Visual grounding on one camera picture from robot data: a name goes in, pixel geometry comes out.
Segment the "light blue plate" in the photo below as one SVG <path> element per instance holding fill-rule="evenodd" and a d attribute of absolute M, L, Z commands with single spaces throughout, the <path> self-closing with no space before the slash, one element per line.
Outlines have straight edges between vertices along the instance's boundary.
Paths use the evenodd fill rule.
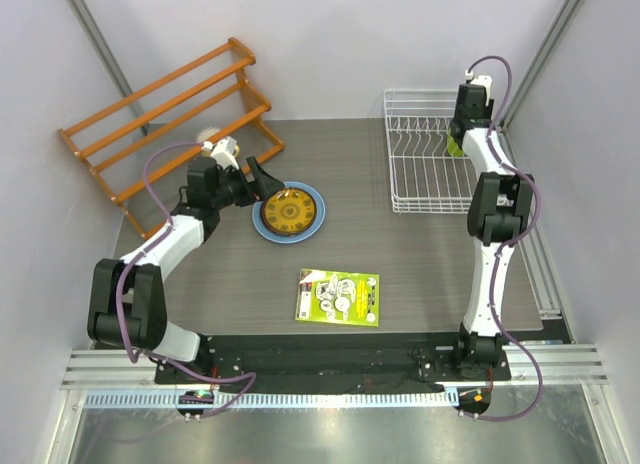
<path fill-rule="evenodd" d="M 262 224 L 260 219 L 260 207 L 265 201 L 258 202 L 253 205 L 252 222 L 256 231 L 266 240 L 276 244 L 296 244 L 306 239 L 309 239 L 320 229 L 326 217 L 326 205 L 320 193 L 310 185 L 297 182 L 297 181 L 285 181 L 284 184 L 285 184 L 285 188 L 299 187 L 305 191 L 308 191 L 311 194 L 311 196 L 316 200 L 316 203 L 318 206 L 318 213 L 311 227 L 301 234 L 288 236 L 288 237 L 279 236 L 274 234 L 273 232 L 268 231 L 267 228 Z"/>

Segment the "brown yellow-rimmed plate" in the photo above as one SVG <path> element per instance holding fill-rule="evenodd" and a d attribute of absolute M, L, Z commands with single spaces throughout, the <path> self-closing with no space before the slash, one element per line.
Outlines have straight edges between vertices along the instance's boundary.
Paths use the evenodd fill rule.
<path fill-rule="evenodd" d="M 299 187 L 288 187 L 277 192 L 260 207 L 260 219 L 267 230 L 286 237 L 309 229 L 317 213 L 316 200 Z"/>

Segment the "lime green plate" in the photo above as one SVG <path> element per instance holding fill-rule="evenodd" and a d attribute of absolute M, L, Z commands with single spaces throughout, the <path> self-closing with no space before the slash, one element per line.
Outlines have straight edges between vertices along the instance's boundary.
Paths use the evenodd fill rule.
<path fill-rule="evenodd" d="M 447 136 L 446 150 L 452 158 L 459 158 L 459 157 L 465 156 L 464 151 L 459 147 L 459 145 L 451 135 Z"/>

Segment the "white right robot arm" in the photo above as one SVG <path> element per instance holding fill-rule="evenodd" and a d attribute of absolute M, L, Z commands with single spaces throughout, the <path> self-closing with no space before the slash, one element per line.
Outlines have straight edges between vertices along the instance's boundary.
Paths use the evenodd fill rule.
<path fill-rule="evenodd" d="M 512 240 L 526 230 L 533 198 L 530 183 L 515 172 L 491 127 L 491 83 L 488 76 L 468 77 L 459 86 L 449 127 L 449 140 L 477 175 L 467 212 L 475 256 L 471 297 L 450 357 L 456 375 L 473 380 L 501 366 L 501 311 Z"/>

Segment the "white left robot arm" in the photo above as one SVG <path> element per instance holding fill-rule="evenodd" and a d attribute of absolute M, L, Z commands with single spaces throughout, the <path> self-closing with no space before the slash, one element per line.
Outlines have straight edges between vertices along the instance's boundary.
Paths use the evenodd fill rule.
<path fill-rule="evenodd" d="M 169 321 L 164 282 L 192 251 L 204 244 L 229 207 L 252 206 L 285 189 L 254 157 L 253 176 L 219 158 L 198 157 L 188 166 L 180 200 L 161 229 L 119 259 L 100 260 L 93 272 L 87 333 L 93 341 L 119 347 L 136 360 L 139 351 L 178 361 L 190 382 L 205 381 L 213 359 L 201 351 L 201 337 Z"/>

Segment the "orange wooden shelf rack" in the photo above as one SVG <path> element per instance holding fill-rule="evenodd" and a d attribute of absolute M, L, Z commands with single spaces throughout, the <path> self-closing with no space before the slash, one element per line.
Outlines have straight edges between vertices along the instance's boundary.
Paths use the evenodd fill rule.
<path fill-rule="evenodd" d="M 231 56 L 231 63 L 218 72 L 187 88 L 155 108 L 142 113 L 141 116 L 133 118 L 129 123 L 111 131 L 84 148 L 78 147 L 74 142 L 73 137 L 75 135 L 105 120 L 114 113 L 138 102 L 140 99 L 152 94 L 153 92 L 184 77 L 188 73 L 223 54 L 229 54 Z M 239 39 L 231 37 L 225 44 L 214 48 L 206 54 L 179 67 L 169 74 L 133 92 L 131 95 L 85 118 L 84 120 L 66 129 L 58 130 L 57 134 L 75 158 L 85 166 L 100 188 L 104 191 L 109 201 L 120 209 L 133 229 L 135 229 L 141 237 L 146 238 L 153 232 L 157 231 L 159 227 L 154 226 L 149 229 L 144 228 L 140 221 L 135 217 L 134 213 L 127 207 L 127 202 L 130 198 L 136 196 L 144 189 L 144 182 L 139 180 L 136 183 L 129 185 L 124 190 L 116 192 L 103 177 L 103 173 L 106 170 L 124 161 L 129 156 L 137 153 L 148 145 L 165 137 L 170 132 L 188 123 L 203 112 L 213 108 L 235 94 L 240 96 L 243 112 L 232 119 L 229 124 L 220 127 L 219 130 L 213 134 L 213 138 L 215 140 L 220 140 L 224 137 L 230 136 L 245 126 L 250 125 L 261 132 L 271 144 L 269 149 L 265 150 L 257 157 L 257 161 L 260 164 L 266 163 L 284 151 L 285 144 L 283 140 L 267 126 L 264 120 L 264 114 L 272 109 L 271 103 L 263 93 L 251 84 L 247 75 L 246 69 L 255 63 L 256 57 L 253 51 Z M 90 162 L 91 157 L 105 150 L 107 147 L 114 145 L 117 141 L 125 138 L 136 130 L 140 130 L 147 125 L 152 125 L 154 120 L 175 110 L 179 106 L 196 98 L 201 93 L 229 78 L 234 78 L 235 82 L 216 92 L 211 97 L 205 99 L 203 102 L 195 105 L 191 109 L 182 112 L 168 122 L 151 126 L 151 131 L 148 132 L 148 134 L 125 146 L 124 149 L 115 152 L 103 161 L 97 164 Z"/>

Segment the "white cup on shelf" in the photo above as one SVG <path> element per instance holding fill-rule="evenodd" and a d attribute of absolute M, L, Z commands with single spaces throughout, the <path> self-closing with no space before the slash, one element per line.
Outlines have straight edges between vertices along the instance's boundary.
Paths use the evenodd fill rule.
<path fill-rule="evenodd" d="M 196 141 L 197 142 L 210 141 L 212 137 L 220 131 L 221 129 L 218 127 L 208 127 L 197 134 Z"/>

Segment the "green illustrated booklet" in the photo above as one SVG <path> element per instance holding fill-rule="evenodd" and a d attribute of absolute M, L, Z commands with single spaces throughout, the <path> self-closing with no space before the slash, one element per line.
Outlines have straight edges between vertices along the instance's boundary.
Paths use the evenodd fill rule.
<path fill-rule="evenodd" d="M 380 276 L 303 268 L 297 286 L 295 320 L 378 328 Z"/>

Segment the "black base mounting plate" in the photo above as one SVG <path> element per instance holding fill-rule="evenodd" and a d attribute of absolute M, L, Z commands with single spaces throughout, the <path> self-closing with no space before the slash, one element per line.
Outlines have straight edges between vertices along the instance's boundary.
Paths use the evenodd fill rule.
<path fill-rule="evenodd" d="M 448 383 L 505 382 L 501 366 L 480 380 L 460 378 L 450 357 L 458 334 L 355 333 L 206 336 L 190 369 L 230 378 L 254 372 L 261 394 L 375 395 L 439 392 Z"/>

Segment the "aluminium side rail right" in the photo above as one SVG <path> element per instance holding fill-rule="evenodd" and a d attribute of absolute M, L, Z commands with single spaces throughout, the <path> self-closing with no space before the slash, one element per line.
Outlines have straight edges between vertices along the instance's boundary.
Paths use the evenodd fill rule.
<path fill-rule="evenodd" d="M 572 335 L 563 291 L 556 279 L 539 226 L 524 238 L 520 247 L 541 319 L 562 320 L 567 333 Z"/>

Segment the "aluminium frame post right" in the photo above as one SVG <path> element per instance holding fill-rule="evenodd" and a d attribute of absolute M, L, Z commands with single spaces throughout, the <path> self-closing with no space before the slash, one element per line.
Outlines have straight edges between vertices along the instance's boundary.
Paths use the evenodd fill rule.
<path fill-rule="evenodd" d="M 585 0 L 563 0 L 550 28 L 536 51 L 534 59 L 517 88 L 515 96 L 507 107 L 506 113 L 502 118 L 501 129 L 504 133 L 508 132 L 509 127 L 514 122 L 521 107 L 528 98 L 530 91 L 533 89 L 540 74 L 548 64 L 555 49 L 558 47 L 561 39 L 570 26 L 570 23 L 578 13 L 584 1 Z"/>

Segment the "aluminium frame post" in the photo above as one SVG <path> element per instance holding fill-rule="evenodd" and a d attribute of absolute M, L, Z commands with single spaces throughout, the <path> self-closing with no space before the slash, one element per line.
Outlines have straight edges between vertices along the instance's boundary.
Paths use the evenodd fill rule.
<path fill-rule="evenodd" d="M 131 96 L 134 91 L 117 62 L 86 0 L 66 0 L 66 2 L 120 96 L 122 98 Z"/>
<path fill-rule="evenodd" d="M 530 91 L 533 89 L 540 74 L 548 64 L 555 49 L 558 47 L 561 39 L 570 26 L 570 23 L 578 13 L 584 1 L 585 0 L 563 0 L 550 28 L 536 51 L 534 59 L 517 88 L 515 96 L 507 107 L 506 113 L 502 118 L 501 129 L 504 133 L 508 132 L 509 127 L 514 122 L 521 107 L 528 98 Z"/>

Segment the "aluminium front rail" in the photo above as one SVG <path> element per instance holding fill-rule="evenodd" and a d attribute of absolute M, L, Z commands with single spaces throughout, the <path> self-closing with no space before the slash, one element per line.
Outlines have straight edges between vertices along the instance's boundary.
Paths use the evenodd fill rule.
<path fill-rule="evenodd" d="M 527 353 L 509 346 L 496 370 L 470 380 L 448 375 L 443 366 L 422 355 L 406 360 L 394 369 L 372 361 L 365 372 L 356 374 L 261 372 L 244 392 L 242 382 L 223 386 L 194 382 L 146 358 L 132 364 L 122 351 L 86 350 L 72 353 L 62 388 L 81 393 L 86 409 L 168 408 L 194 415 L 224 406 L 232 410 L 454 407 L 505 386 L 609 382 L 590 344 L 532 345 Z"/>

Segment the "aluminium frame post left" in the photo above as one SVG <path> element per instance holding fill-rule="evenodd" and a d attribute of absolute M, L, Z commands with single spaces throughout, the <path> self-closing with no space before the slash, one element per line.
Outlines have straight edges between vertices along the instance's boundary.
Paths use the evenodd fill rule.
<path fill-rule="evenodd" d="M 134 91 L 117 62 L 86 0 L 66 0 L 66 2 L 120 96 L 122 98 L 131 96 Z"/>

